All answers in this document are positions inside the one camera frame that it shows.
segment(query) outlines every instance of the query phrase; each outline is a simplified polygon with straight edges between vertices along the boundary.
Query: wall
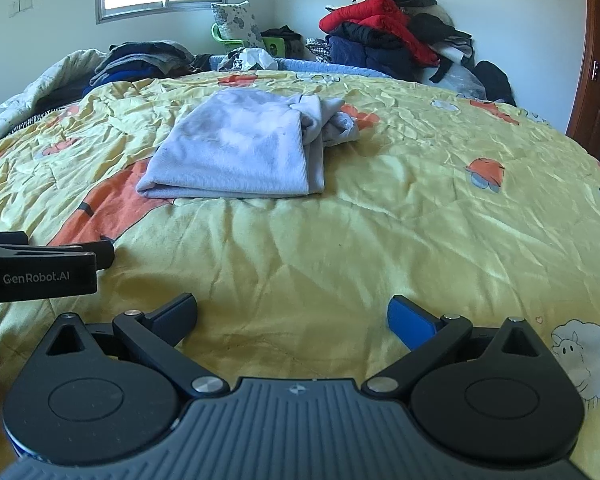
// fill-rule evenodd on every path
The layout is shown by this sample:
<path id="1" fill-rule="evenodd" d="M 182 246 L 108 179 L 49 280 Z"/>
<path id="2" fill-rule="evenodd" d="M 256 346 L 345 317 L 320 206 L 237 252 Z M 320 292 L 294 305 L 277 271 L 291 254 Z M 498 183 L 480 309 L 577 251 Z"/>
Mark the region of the wall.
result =
<path id="1" fill-rule="evenodd" d="M 325 5 L 351 0 L 276 0 L 276 21 L 323 37 Z M 509 76 L 518 105 L 564 132 L 580 76 L 586 0 L 438 0 L 456 27 L 474 35 L 477 56 Z"/>
<path id="2" fill-rule="evenodd" d="M 210 10 L 167 12 L 96 25 L 95 0 L 33 0 L 33 9 L 9 18 L 12 1 L 0 0 L 0 103 L 74 50 L 106 52 L 109 45 L 123 41 L 167 38 L 193 53 L 222 52 L 211 39 Z M 274 0 L 249 1 L 260 27 L 271 27 Z"/>

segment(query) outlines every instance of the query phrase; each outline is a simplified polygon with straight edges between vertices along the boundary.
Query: bed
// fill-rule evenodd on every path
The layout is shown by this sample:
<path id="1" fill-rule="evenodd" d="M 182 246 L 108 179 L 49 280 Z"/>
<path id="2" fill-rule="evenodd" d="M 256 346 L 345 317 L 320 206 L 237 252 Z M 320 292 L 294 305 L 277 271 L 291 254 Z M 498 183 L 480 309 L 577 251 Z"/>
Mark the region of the bed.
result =
<path id="1" fill-rule="evenodd" d="M 232 86 L 341 97 L 362 138 L 327 149 L 322 195 L 139 197 L 175 122 Z M 477 326 L 529 320 L 581 392 L 573 459 L 600 480 L 600 165 L 524 110 L 353 75 L 109 84 L 0 140 L 0 231 L 20 229 L 110 238 L 116 261 L 93 296 L 0 305 L 0 403 L 60 313 L 103 322 L 182 292 L 200 307 L 182 351 L 232 383 L 361 382 L 406 352 L 385 319 L 402 294 Z M 0 426 L 0 471 L 13 460 Z"/>

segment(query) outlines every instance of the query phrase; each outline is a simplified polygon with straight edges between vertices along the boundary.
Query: door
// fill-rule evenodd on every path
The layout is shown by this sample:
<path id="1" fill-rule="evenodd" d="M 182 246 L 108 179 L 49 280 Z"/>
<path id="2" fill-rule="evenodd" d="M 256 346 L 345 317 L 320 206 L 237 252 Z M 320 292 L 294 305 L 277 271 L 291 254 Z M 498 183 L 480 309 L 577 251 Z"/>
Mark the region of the door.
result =
<path id="1" fill-rule="evenodd" d="M 600 0 L 587 0 L 584 60 L 567 135 L 600 160 Z"/>

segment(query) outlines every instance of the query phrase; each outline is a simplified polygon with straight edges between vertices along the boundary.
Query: silver bolt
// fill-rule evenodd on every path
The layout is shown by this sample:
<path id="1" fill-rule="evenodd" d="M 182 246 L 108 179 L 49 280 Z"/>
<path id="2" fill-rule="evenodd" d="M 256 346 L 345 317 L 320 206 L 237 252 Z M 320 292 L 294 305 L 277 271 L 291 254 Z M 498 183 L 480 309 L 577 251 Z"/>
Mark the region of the silver bolt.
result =
<path id="1" fill-rule="evenodd" d="M 219 377 L 198 377 L 191 387 L 199 394 L 216 394 L 224 388 L 224 381 Z"/>
<path id="2" fill-rule="evenodd" d="M 366 387 L 376 394 L 388 394 L 398 389 L 398 381 L 391 377 L 374 377 L 366 382 Z"/>

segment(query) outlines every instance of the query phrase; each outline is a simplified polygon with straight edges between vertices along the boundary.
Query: brown door frame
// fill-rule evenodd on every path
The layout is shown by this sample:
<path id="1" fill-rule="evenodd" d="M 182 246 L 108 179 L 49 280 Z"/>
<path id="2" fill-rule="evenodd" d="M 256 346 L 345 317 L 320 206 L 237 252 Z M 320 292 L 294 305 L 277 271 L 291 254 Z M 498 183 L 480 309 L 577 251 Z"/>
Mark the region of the brown door frame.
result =
<path id="1" fill-rule="evenodd" d="M 567 127 L 567 136 L 573 138 L 576 128 L 582 117 L 584 101 L 587 91 L 587 84 L 591 78 L 591 70 L 594 63 L 594 41 L 596 35 L 594 28 L 596 25 L 596 3 L 595 0 L 587 0 L 587 26 L 584 41 L 584 56 L 582 57 L 582 68 L 580 69 L 580 79 L 578 80 L 578 89 L 576 99 L 573 102 L 573 111 Z"/>

